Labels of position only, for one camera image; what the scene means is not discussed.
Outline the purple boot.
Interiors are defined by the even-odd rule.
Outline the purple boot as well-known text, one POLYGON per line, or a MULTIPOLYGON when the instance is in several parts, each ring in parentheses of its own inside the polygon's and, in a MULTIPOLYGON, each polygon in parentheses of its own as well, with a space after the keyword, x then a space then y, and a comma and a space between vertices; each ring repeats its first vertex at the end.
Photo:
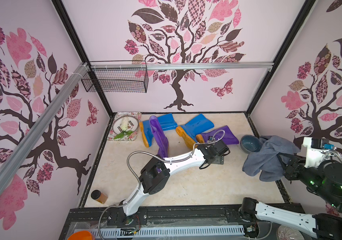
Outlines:
POLYGON ((238 145, 240 143, 228 126, 223 126, 207 133, 198 134, 196 135, 196 139, 199 143, 211 143, 219 139, 226 145, 238 145))
POLYGON ((149 119, 151 133, 159 147, 158 155, 161 158, 169 157, 169 141, 166 137, 161 124, 156 116, 151 116, 149 119))

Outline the grey cloth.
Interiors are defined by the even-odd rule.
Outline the grey cloth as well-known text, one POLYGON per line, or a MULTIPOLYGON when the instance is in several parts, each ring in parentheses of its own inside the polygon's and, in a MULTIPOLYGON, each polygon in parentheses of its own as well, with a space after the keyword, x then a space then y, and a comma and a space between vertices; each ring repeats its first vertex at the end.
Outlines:
POLYGON ((275 182, 284 176, 284 169, 278 154, 294 155, 301 150, 293 142, 279 136, 262 136, 258 152, 251 152, 246 158, 242 171, 248 176, 260 175, 262 182, 275 182))

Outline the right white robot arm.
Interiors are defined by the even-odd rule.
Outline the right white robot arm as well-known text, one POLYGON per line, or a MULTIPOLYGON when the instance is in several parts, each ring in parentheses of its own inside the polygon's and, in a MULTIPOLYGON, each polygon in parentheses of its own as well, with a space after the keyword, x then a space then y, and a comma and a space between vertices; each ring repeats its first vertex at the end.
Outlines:
POLYGON ((244 221, 268 221, 291 227, 318 240, 342 240, 342 156, 333 151, 318 167, 305 167, 305 158, 278 154, 284 177, 303 183, 294 199, 305 213, 295 213, 244 198, 240 216, 244 221))

